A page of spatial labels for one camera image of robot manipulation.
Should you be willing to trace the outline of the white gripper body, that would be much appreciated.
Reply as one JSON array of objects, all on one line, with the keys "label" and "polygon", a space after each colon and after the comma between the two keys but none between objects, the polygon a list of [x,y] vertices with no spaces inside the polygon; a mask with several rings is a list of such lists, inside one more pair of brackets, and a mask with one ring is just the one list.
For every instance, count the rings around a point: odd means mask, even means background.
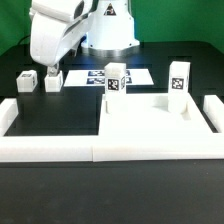
[{"label": "white gripper body", "polygon": [[45,66],[54,66],[89,30],[91,13],[80,7],[33,6],[30,55]]}]

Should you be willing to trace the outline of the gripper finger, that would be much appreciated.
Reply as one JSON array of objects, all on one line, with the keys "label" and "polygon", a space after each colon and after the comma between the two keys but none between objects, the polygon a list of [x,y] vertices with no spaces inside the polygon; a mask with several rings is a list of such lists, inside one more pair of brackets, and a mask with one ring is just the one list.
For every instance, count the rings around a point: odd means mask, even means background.
[{"label": "gripper finger", "polygon": [[56,77],[60,73],[59,71],[59,65],[55,64],[54,66],[48,66],[47,67],[47,74],[50,77]]}]

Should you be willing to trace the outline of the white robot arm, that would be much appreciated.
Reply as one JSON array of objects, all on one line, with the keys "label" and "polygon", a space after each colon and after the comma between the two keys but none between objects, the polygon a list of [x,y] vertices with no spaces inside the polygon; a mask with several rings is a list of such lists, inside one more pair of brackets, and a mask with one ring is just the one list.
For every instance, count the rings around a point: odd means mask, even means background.
[{"label": "white robot arm", "polygon": [[131,0],[32,0],[32,59],[59,73],[59,61],[71,50],[122,56],[137,48]]}]

